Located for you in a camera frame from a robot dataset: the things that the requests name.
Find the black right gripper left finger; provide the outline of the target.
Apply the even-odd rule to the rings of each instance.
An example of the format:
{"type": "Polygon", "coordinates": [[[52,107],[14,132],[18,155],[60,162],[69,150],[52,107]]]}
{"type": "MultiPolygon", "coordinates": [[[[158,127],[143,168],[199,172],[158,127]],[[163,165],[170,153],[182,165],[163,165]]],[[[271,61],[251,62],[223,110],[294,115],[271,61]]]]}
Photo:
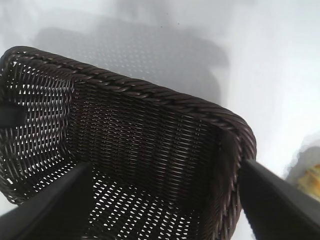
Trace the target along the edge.
{"type": "Polygon", "coordinates": [[[0,218],[2,240],[80,240],[93,208],[93,173],[80,163],[0,218]]]}

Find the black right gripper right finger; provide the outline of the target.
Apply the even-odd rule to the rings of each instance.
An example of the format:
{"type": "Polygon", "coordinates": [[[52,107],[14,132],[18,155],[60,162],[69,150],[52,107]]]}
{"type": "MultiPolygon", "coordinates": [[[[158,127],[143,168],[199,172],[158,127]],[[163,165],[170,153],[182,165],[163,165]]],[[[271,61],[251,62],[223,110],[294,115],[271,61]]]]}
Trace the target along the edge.
{"type": "Polygon", "coordinates": [[[318,240],[320,203],[254,160],[239,170],[239,196],[257,240],[318,240]]]}

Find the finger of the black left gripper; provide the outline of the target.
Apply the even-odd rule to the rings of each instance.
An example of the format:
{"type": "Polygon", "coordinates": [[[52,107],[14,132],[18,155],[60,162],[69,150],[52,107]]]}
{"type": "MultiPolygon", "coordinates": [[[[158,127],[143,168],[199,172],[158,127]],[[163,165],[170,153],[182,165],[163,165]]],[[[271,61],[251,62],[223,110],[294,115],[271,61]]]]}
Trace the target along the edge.
{"type": "Polygon", "coordinates": [[[27,108],[23,105],[1,103],[0,127],[14,128],[23,126],[27,120],[27,108]]]}

